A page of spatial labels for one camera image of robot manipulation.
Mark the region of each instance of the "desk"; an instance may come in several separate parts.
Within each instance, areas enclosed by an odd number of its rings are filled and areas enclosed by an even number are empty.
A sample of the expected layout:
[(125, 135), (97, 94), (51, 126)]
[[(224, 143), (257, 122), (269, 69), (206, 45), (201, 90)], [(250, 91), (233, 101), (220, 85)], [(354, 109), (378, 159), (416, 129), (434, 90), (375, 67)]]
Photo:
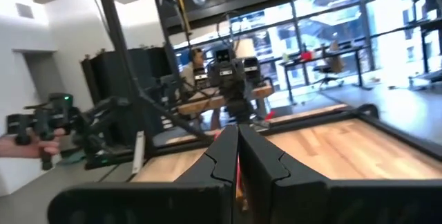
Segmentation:
[[(270, 122), (285, 121), (287, 119), (296, 119), (308, 115), (324, 113), (334, 109), (346, 107), (344, 104), (336, 106), (329, 106), (323, 109), (313, 111), (295, 113), (293, 115), (274, 118)], [(207, 131), (207, 135), (214, 135), (221, 132), (222, 129)], [(188, 142), (194, 140), (195, 136), (189, 135), (179, 138), (173, 138), (166, 143)], [(140, 170), (140, 172), (132, 179), (133, 183), (147, 183), (147, 182), (173, 182), (180, 177), (188, 168), (190, 168), (202, 156), (206, 149), (197, 149), (194, 151), (186, 151), (182, 153), (169, 154), (150, 159)]]
[[(218, 88), (208, 88), (204, 89), (204, 92), (208, 95), (213, 95)], [(273, 88), (271, 85), (267, 84), (266, 86), (255, 88), (252, 91), (252, 100), (259, 100), (263, 99), (265, 97), (269, 97), (271, 94), (273, 94)], [(203, 94), (197, 93), (194, 95), (190, 100), (197, 100), (198, 98), (204, 97)], [(190, 115), (199, 113), (201, 111), (207, 111), (207, 110), (213, 110), (213, 109), (219, 109), (220, 107), (224, 106), (226, 104), (226, 100), (221, 95), (214, 96), (209, 100), (201, 100), (198, 102), (188, 103), (188, 104), (182, 104), (178, 107), (178, 111), (183, 115)]]
[(442, 163), (362, 120), (323, 124), (267, 139), (333, 180), (442, 178)]
[(360, 88), (365, 89), (365, 90), (371, 90), (372, 88), (367, 88), (367, 87), (364, 86), (364, 81), (363, 81), (363, 78), (362, 78), (362, 68), (361, 68), (361, 61), (359, 59), (359, 51), (364, 49), (364, 48), (368, 48), (368, 46), (356, 46), (356, 47), (352, 47), (352, 48), (346, 48), (346, 49), (338, 50), (336, 52), (327, 53), (324, 57), (319, 57), (319, 58), (311, 59), (311, 60), (306, 61), (306, 62), (302, 62), (299, 59), (296, 59), (296, 60), (292, 60), (290, 62), (283, 62), (283, 63), (281, 63), (280, 65), (284, 67), (285, 80), (286, 80), (286, 83), (287, 83), (287, 88), (289, 89), (289, 99), (290, 99), (290, 102), (292, 102), (292, 103), (294, 102), (293, 101), (293, 94), (291, 92), (291, 84), (290, 84), (290, 80), (289, 80), (289, 69), (290, 68), (293, 68), (293, 67), (295, 67), (297, 65), (302, 65), (302, 71), (304, 73), (305, 84), (306, 84), (306, 86), (309, 86), (310, 85), (310, 81), (309, 81), (309, 75), (307, 73), (307, 67), (306, 67), (307, 63), (309, 63), (309, 62), (317, 62), (317, 61), (322, 60), (322, 59), (326, 59), (326, 58), (329, 58), (329, 57), (334, 57), (334, 56), (337, 56), (337, 55), (344, 55), (344, 54), (352, 53), (352, 52), (354, 52), (354, 59), (356, 60), (356, 69), (358, 71), (358, 83), (354, 84), (354, 86), (360, 87)]
[(430, 72), (428, 66), (428, 51), (425, 43), (425, 37), (428, 33), (434, 30), (442, 30), (441, 27), (442, 19), (436, 19), (434, 21), (426, 21), (421, 24), (421, 44), (422, 44), (422, 60), (423, 60), (423, 73), (427, 74)]
[[(328, 112), (345, 105), (296, 113), (273, 122)], [(169, 140), (186, 142), (187, 136)], [(442, 178), (442, 163), (399, 142), (360, 120), (346, 120), (267, 139), (307, 166), (332, 179), (435, 179)], [(198, 149), (150, 159), (131, 182), (173, 182), (206, 151)]]

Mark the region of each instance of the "window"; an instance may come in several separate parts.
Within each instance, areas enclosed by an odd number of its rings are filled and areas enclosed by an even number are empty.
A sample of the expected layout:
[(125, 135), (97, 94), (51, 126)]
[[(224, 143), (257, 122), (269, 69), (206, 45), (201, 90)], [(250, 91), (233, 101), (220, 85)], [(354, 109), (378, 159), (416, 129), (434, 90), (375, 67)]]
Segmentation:
[[(406, 26), (410, 23), (410, 18), (409, 18), (409, 14), (408, 14), (409, 10), (404, 10), (402, 12), (403, 15), (403, 25)], [(413, 35), (413, 30), (404, 30), (405, 33), (405, 39), (406, 40), (410, 40), (412, 38)]]
[(251, 30), (253, 28), (278, 23), (293, 18), (290, 3), (270, 7), (264, 10), (241, 15), (231, 19), (233, 32)]
[(364, 36), (359, 6), (302, 19), (299, 28), (302, 42), (309, 50), (329, 45), (333, 40), (341, 43)]
[(408, 62), (413, 62), (414, 61), (414, 47), (408, 47), (407, 54), (408, 54)]
[(359, 0), (296, 0), (295, 8), (297, 17), (302, 17), (357, 1)]
[(274, 59), (282, 57), (283, 54), (293, 55), (299, 52), (295, 26), (286, 24), (271, 27), (243, 35), (241, 38), (252, 38), (256, 57), (260, 62), (264, 62), (261, 65), (262, 74), (265, 77), (272, 78), (276, 90), (285, 89), (280, 86), (280, 84), (285, 85), (284, 70), (279, 66), (281, 61), (274, 61)]
[(404, 12), (412, 9), (411, 0), (376, 0), (367, 4), (370, 34), (404, 26)]

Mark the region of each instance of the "black cabinet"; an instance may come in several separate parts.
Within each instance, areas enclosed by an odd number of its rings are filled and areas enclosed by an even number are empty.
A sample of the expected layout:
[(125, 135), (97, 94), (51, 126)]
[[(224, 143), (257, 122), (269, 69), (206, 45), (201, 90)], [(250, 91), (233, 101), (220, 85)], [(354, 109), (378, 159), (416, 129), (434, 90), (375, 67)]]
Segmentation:
[[(129, 50), (132, 63), (135, 69), (135, 76), (144, 90), (156, 102), (161, 102), (161, 95), (148, 91), (156, 85), (154, 77), (155, 61), (161, 59), (157, 55), (150, 55), (151, 50), (136, 48)], [(133, 83), (132, 78), (126, 76), (123, 63), (115, 52), (105, 52), (93, 59), (85, 59), (81, 62), (89, 91), (94, 104), (110, 96), (129, 98), (128, 83)], [(149, 106), (143, 104), (141, 111), (144, 124), (147, 125), (146, 137), (163, 132), (162, 120), (159, 113)], [(142, 130), (142, 121), (136, 118), (133, 111), (128, 111), (113, 125), (107, 132), (103, 133), (109, 144), (123, 144), (133, 146), (135, 144), (137, 131)]]

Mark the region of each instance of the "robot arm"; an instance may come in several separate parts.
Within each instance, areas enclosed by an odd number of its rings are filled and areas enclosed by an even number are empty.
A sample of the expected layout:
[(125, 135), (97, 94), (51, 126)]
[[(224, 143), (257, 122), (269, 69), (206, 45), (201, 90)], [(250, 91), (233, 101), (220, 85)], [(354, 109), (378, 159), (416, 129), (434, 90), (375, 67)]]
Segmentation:
[[(34, 109), (33, 114), (14, 114), (6, 118), (7, 133), (16, 135), (17, 145), (29, 145), (31, 139), (28, 129), (31, 128), (41, 140), (52, 140), (54, 130), (62, 128), (66, 134), (75, 131), (73, 143), (81, 147), (86, 158), (102, 156), (98, 153), (111, 153), (106, 141), (100, 138), (102, 133), (118, 116), (128, 110), (130, 103), (125, 98), (110, 97), (99, 102), (92, 109), (81, 112), (73, 106), (73, 96), (65, 93), (53, 93), (46, 104), (28, 106)], [(52, 168), (51, 156), (43, 149), (40, 150), (43, 170)]]

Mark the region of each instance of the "air vent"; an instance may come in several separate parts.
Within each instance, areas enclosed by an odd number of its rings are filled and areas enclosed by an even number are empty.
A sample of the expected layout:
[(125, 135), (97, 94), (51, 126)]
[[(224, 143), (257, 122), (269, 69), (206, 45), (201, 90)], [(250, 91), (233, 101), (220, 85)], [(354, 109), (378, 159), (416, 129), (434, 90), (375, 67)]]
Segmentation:
[(34, 14), (32, 13), (32, 8), (30, 6), (21, 3), (16, 3), (15, 6), (17, 7), (17, 12), (20, 17), (34, 19)]

